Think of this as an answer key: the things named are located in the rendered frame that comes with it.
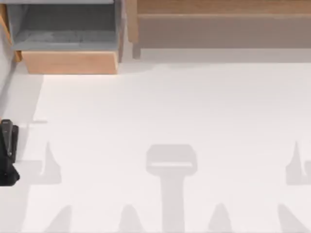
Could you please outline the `pale wooden drawer front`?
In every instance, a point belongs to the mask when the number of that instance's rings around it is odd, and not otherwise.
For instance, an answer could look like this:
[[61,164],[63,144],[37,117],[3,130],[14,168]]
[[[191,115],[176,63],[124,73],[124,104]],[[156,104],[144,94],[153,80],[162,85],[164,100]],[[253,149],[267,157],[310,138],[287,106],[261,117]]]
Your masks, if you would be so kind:
[[117,74],[119,56],[111,51],[23,51],[31,74]]

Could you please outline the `wooden cupboard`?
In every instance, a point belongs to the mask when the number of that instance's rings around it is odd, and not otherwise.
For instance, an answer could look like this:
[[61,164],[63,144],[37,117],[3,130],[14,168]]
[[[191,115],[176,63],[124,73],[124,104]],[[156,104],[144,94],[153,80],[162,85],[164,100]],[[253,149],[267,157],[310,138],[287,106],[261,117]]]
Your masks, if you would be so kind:
[[311,0],[0,0],[15,60],[23,51],[311,50]]

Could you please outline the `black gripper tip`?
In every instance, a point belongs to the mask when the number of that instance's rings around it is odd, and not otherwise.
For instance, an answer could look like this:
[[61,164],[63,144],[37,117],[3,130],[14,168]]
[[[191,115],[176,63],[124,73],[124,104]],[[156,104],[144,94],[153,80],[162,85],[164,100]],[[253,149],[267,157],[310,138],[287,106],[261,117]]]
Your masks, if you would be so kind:
[[13,186],[20,179],[16,162],[19,127],[9,119],[0,122],[0,186]]

